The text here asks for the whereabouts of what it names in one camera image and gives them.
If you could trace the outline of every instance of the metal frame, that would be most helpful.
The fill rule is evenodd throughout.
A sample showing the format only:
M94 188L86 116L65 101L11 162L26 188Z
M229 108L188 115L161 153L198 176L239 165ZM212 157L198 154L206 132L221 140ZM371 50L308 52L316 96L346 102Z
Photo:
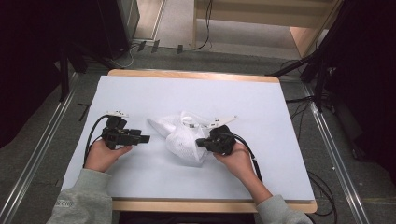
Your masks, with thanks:
M35 146L35 150L33 151L32 156L26 163L26 166L23 169L17 183L9 194L6 204L4 205L0 213L0 223L11 223L12 218L14 218L15 213L17 212L26 191L29 189L32 180L35 177L35 172L37 171L40 163L46 155L47 149L53 136L58 130L58 126L64 117L64 113L67 110L67 107L69 107L70 105L70 102L76 91L76 84L78 83L78 78L79 74L74 73L70 83L71 91L67 95L65 100L63 102L60 102L56 107L55 112L49 121L49 124L47 125L45 131L41 135L40 140Z
M309 84L304 84L304 93L306 96L314 95L311 86ZM326 120L323 115L318 111L315 104L311 104L311 110L317 122L318 128L322 135L324 144L326 145L329 156L332 160L332 165L335 168L338 179L340 181L341 187L346 195L346 200L349 203L350 210L355 220L359 224L369 224L369 218L364 211L363 204L361 202L361 197L359 196L356 188L352 182L352 179L347 172L347 168L338 152L337 145L334 143L332 134L327 126Z

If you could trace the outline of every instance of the wooden desk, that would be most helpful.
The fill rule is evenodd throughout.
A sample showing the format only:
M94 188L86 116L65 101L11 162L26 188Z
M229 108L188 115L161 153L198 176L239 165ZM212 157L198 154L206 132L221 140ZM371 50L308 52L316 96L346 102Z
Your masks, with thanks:
M173 77L173 78L196 78L212 80L235 80L257 82L279 82L275 77L241 76L214 73L193 73L176 71L133 71L111 70L109 76L119 77ZM287 202L292 209L305 213L317 211L316 201ZM120 200L113 201L113 209L118 211L155 211L155 212L217 212L217 213L256 213L256 206L251 200L244 201L219 201L209 200Z
M302 57L314 46L322 31L332 25L342 0L215 0L211 20L289 26ZM195 0L196 20L205 19L208 0Z

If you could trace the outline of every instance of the table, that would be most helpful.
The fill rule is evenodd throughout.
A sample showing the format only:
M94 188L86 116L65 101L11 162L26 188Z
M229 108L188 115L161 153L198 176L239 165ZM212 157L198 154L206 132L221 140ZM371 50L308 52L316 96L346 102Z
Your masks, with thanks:
M208 1L195 0L193 41L196 20L205 19ZM324 29L337 15L342 0L215 0L211 20L289 26L297 49L306 56Z
M127 78L124 78L124 77L133 77L133 79L127 80ZM225 89L227 89L227 86L233 86L233 87L245 86L245 85L255 86L255 85L261 85L260 83L267 83L269 86L271 86L271 88L276 88L277 90L280 90L280 85L278 85L279 81L275 77L242 76L242 75L230 75L230 74L227 75L227 74L214 74L214 73L197 73L197 72L156 71L156 70L148 70L148 71L112 70L108 73L108 77L103 77L104 81L107 80L110 82L110 84L112 84L109 86L109 88L110 88L109 90L114 90L114 84L117 83L117 85L118 85L117 87L120 87L120 90L117 90L117 92L119 94L119 91L124 90L125 87L129 87L128 83L134 83L134 88L142 91L142 95L146 94L147 97L149 99L151 99L151 101L155 101L155 99L152 98L153 94L151 94L151 92L147 91L149 85L154 85L157 88L159 83L160 84L163 83L168 78L169 78L169 82L167 82L167 85L163 85L164 89L166 87L177 88L178 84L188 82L187 83L188 85L180 86L180 88L183 89L183 91L188 91L190 88L193 88L193 87L200 88L203 85L205 87L208 87L209 89L211 87L221 86L224 88L221 90L225 90ZM101 88L101 85L103 84L103 83L101 84L101 81L99 82L98 90ZM118 105L122 105L122 104L128 104L128 103L115 104L114 102L109 102L108 100L105 102L101 102L102 98L100 98L100 97L104 97L104 96L106 97L108 92L109 91L102 89L102 91L100 91L99 95L98 95L98 92L95 94L95 98L93 99L92 107L90 109L90 114L95 113L95 110L97 110L99 103L104 104L109 107L118 106ZM177 97L178 91L175 91L174 93L165 92L164 95L166 95L166 94L169 94L173 97ZM286 108L286 104L284 103L283 94L280 94L280 95L282 98L278 97L279 94L277 96L271 96L271 97L274 97L280 101L279 106L280 106L280 108L282 108L282 111L279 111L279 112L282 114L282 118L284 118L284 121L286 121L288 127L286 129L283 129L284 126L280 125L280 124L282 124L282 122L284 122L282 120L280 120L278 123L279 123L280 129L281 129L280 131L282 133L284 133L286 136L285 138L287 138L289 140L276 141L276 143L281 146L285 142L291 142L291 144L293 146L297 146L297 147L293 147L293 148L286 148L286 149L283 148L282 149L282 150L286 150L286 151L284 151L285 153L293 156L293 160L292 161L269 160L272 158L272 156L274 154L278 155L278 153L279 153L278 151L271 150L271 148L267 148L265 150L257 150L257 151L255 151L253 149L253 151L256 155L257 160L259 161L259 165L261 167L264 167L266 171L271 169L271 167L273 167L273 166L274 167L277 166L277 167L280 167L279 170L282 173L286 173L285 170L287 172L292 172L292 173L298 172L299 174L297 174L297 175L301 175L303 177L302 181L300 181L300 180L296 181L297 184L294 186L294 188L296 188L296 189L293 188L292 190L286 190L286 191L291 191L291 194L294 194L294 195L296 194L296 193L294 193L294 191L298 192L299 194L301 193L301 191L305 191L307 196L302 196L301 198L310 198L310 200L296 200L296 201L292 200L292 201L287 201L287 203L293 209L298 209L298 210L304 211L306 213L313 213L317 210L317 203L315 201L315 197L313 196L313 192L310 187L309 180L307 179L306 174L305 175L303 174L304 163L302 162L301 152L300 152L297 142L295 140L295 134L294 134L294 131L292 130L291 123L289 124L290 118L289 118L289 113ZM129 99L130 101L133 101L132 105L135 105L136 103L146 102L145 99L143 99L141 101L136 100L137 98L139 98L139 96L136 96L137 98L136 97L134 98L132 95L130 95L130 96L131 97L127 97L125 99ZM142 112L134 112L135 117L147 116L146 113L152 113L152 108L151 108L152 105L148 104L148 105L139 105L139 106L145 106L144 109L141 109L141 111L143 111L144 114L141 114ZM91 117L90 114L87 118L87 123L88 123L89 129L91 128L90 125L92 125L92 123L94 123L94 119L90 118ZM256 122L255 120L249 120L249 118L246 118L246 116L241 116L241 117L242 118L240 118L240 120L242 121L242 126L245 125L244 120L247 120L247 122L250 122L250 123L252 121ZM141 119L136 118L135 120L131 120L131 123L133 123L134 126L137 126L138 128L143 127L144 131L142 132L142 134L147 134L147 132L149 132L148 131L149 126L146 125L145 122L142 122ZM232 130L234 130L234 128L236 129L236 127L238 125L240 126L241 122L239 124L231 123L229 127ZM81 135L81 138L80 138L80 142L78 143L78 148L76 149L76 152L73 155L72 161L67 169L67 172L66 172L66 175L64 178L63 189L72 186L78 176L78 169L79 169L80 165L82 164L81 155L83 152L83 148L79 148L79 146L84 145L84 142L86 142L87 132L85 131L85 129L86 128L84 128L83 134ZM247 133L246 132L243 133L242 129L239 129L239 131L242 133L238 133L238 134L245 136L245 139L249 142L250 147L257 148L257 147L255 147L256 141L250 141L250 139L247 139L248 138L248 137L246 137ZM273 130L271 130L271 132L276 132L276 126L274 127ZM109 183L108 187L110 188L109 194L111 196L113 196L113 209L114 210L119 210L119 211L156 211L156 212L216 212L216 213L236 213L236 212L237 213L256 213L257 212L254 202L249 198L248 192L242 186L242 184L239 182L239 180L237 180L235 177L233 177L221 163L216 161L216 159L214 159L214 158L209 158L209 156L206 157L204 165L202 167L199 167L200 169L196 169L194 167L187 167L187 168L182 167L182 169L180 169L179 166L174 165L172 163L172 162L176 161L176 160L174 160L174 157L176 157L176 156L172 155L171 153L166 154L166 153L161 152L162 156L165 156L165 160L172 161L172 162L170 162L170 163L172 163L171 169L176 168L176 170L179 171L179 173L177 172L177 179L180 179L180 178L183 179L182 182L177 182L176 184L170 184L170 187L174 191L174 192L170 192L167 189L169 187L166 186L166 185L169 185L169 183L165 183L167 181L167 177L163 177L163 175L170 176L170 178L174 178L175 175L169 174L169 173L165 174L163 172L163 170L169 170L169 164L166 164L167 161L161 161L163 159L159 158L159 156L157 156L157 154L152 153L152 152L158 153L159 152L158 149L161 149L161 148L157 148L157 147L161 147L162 145L159 145L158 141L157 141L157 143L155 142L156 138L158 140L158 136L152 135L152 133L150 133L150 134L151 134L151 140L150 140L149 144L139 145L139 146L135 147L134 150L132 151L132 153L135 153L134 155L131 155L130 158L120 158L119 161L116 162L116 164L114 164L108 171L110 174L113 175L113 180ZM267 141L271 142L271 141L273 141L273 139L267 138ZM266 153L265 155L268 158L268 161L262 162L262 159L263 159L262 153L264 153L264 152ZM150 165L147 165L147 163L150 163L150 160L161 161L161 163L159 165L159 167L161 167L161 168L157 167L157 168L152 169L152 167L150 167ZM290 167L288 168L288 164L294 163L295 161L297 161L297 164L299 164L299 165L292 166L291 168ZM208 180L205 179L206 178L205 175L207 175L208 172L204 171L204 169L207 167L210 168L210 170L209 170L210 177L207 178ZM279 186L279 184L281 184L282 185L281 188L283 188L283 189L291 189L288 187L287 183L282 184L284 182L281 182L282 178L283 178L283 181L286 179L286 181L288 183L292 183L293 180L292 180L292 178L289 177L290 174L284 174L284 176L278 177L278 176L271 176L271 174L268 174L268 172L266 172L266 171L264 171L262 169L262 175L263 175L264 181L266 181L266 179L276 179L276 180L279 179L279 183L266 183L266 186L269 187L270 190L274 189L274 186L273 186L274 184L278 185L278 186ZM220 178L224 178L224 181L221 180L221 181L218 181L218 183L211 183L211 180L213 178L216 178L216 176L217 177L220 176ZM129 184L129 182L128 182L127 186L123 186L122 188L119 188L118 184L120 182L122 182L124 178L132 178L133 183ZM152 179L152 180L154 180L154 182L149 182L148 184L147 183L145 184L145 181L147 179ZM300 182L305 182L305 183L304 183L304 185L299 186L298 183L300 183ZM227 192L218 197L217 195L213 196L213 193L210 193L210 192L207 193L207 190L203 190L204 192L194 192L192 196L189 196L189 195L191 195L191 193L190 193L191 189L183 190L183 188L186 188L186 187L184 187L184 185L186 185L187 187L196 185L198 189L201 189L201 188L213 189L211 187L220 185L219 190L215 189L213 191L227 191L227 190L224 190L225 189L224 185L226 185L227 188L230 188L228 191L232 192L233 195L228 197L227 199L221 199L221 198L223 198L224 195L227 195ZM131 189L130 189L131 186L134 187L134 189L132 189L132 191L134 191L134 192L130 193L130 195L132 195L132 196L131 197L123 196L124 194L121 193L121 191L131 191ZM154 188L155 192L147 193L145 191L146 190L145 188ZM156 188L158 188L159 191L161 191L161 188L165 188L163 190L163 192L165 192L166 197L163 197L163 195L161 195L161 193L157 193Z

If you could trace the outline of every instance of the person's right hand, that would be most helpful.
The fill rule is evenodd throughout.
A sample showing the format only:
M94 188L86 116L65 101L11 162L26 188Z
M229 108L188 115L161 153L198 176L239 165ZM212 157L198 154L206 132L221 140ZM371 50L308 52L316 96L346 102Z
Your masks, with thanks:
M231 155L222 156L219 153L213 153L213 155L224 163L228 170L238 179L255 175L251 165L250 154L243 144L235 143Z

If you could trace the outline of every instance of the white mesh bag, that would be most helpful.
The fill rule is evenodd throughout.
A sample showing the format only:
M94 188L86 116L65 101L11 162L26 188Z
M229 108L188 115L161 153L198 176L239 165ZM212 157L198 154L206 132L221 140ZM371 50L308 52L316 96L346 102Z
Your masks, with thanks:
M197 138L208 137L203 125L209 122L190 112L167 116L161 119L148 119L149 123L166 137L166 148L185 161L202 163L207 155L204 147L195 144Z

